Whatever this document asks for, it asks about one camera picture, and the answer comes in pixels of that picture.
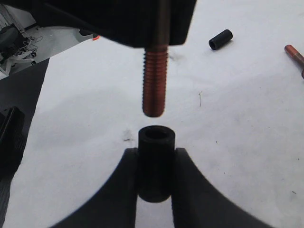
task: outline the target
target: black object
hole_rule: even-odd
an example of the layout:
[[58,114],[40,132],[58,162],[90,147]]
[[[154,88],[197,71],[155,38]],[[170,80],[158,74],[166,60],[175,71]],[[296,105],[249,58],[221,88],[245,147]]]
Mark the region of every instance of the black object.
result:
[[3,64],[7,58],[24,47],[25,41],[28,41],[28,39],[23,37],[14,24],[4,27],[0,31],[0,52],[3,57],[0,63]]
[[19,167],[25,147],[23,124],[24,114],[17,107],[0,114],[0,180]]
[[213,50],[218,50],[232,39],[232,32],[228,29],[222,31],[217,36],[209,40],[209,46]]
[[[155,0],[0,0],[29,11],[40,26],[85,29],[134,48],[150,46],[156,27]],[[172,0],[170,45],[186,41],[196,0]]]
[[175,133],[149,126],[138,133],[138,195],[147,202],[162,202],[171,194]]
[[18,37],[18,30],[15,28],[9,28],[4,32],[0,32],[0,50],[10,46]]
[[172,152],[174,138],[167,127],[141,129],[139,148],[126,149],[105,185],[53,228],[134,228],[137,194],[148,201],[171,195],[175,228],[271,228],[217,191],[185,149]]

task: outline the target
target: white surface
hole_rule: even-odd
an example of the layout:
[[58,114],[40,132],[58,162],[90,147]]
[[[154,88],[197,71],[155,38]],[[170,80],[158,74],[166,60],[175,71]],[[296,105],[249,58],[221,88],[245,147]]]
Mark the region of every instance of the white surface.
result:
[[14,19],[18,20],[18,22],[23,26],[23,28],[26,28],[36,23],[35,19],[29,12],[11,6],[6,6],[6,8],[13,15]]
[[[233,41],[210,50],[224,29]],[[170,49],[166,111],[157,119],[141,111],[142,50],[101,38],[54,56],[4,227],[66,217],[151,124],[172,128],[176,145],[233,202],[277,228],[303,227],[304,82],[284,53],[289,43],[304,52],[303,37],[302,0],[199,1],[186,45]],[[138,205],[137,227],[172,226],[168,203]]]

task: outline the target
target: small debris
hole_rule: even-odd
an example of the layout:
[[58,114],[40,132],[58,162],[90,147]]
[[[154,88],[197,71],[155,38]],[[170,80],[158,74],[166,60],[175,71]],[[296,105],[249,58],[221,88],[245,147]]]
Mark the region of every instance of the small debris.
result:
[[199,92],[199,105],[200,105],[200,107],[201,107],[201,96],[200,96],[200,94],[202,93],[203,91],[201,91],[201,92]]

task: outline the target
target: black plastic bushing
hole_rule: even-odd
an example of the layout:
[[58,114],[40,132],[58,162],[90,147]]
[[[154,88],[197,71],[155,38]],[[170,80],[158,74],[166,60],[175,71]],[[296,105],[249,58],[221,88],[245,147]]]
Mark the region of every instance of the black plastic bushing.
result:
[[168,127],[148,126],[138,133],[138,195],[162,202],[171,195],[175,133]]
[[233,38],[232,32],[228,29],[222,31],[214,38],[209,40],[209,46],[213,50],[218,50]]

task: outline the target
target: copper threaded stud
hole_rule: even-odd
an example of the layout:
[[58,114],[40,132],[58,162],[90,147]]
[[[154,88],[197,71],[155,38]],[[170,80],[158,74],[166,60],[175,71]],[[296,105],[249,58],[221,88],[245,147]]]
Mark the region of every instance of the copper threaded stud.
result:
[[291,45],[285,46],[286,53],[304,69],[304,57]]
[[171,0],[155,0],[155,21],[151,42],[144,55],[142,110],[159,117],[165,109]]
[[142,109],[146,116],[159,117],[165,108],[168,46],[145,50]]

